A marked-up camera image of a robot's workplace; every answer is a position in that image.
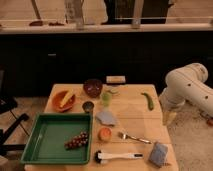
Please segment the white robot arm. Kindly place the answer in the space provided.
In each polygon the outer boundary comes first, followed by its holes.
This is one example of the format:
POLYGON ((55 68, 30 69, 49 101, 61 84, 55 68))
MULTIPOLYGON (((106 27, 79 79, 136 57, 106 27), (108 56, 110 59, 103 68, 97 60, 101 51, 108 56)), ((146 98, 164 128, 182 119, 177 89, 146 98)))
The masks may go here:
POLYGON ((167 73, 166 87, 159 96, 165 126, 174 120, 186 101, 213 119, 213 88, 205 84, 207 79, 208 70, 200 63, 191 63, 167 73))

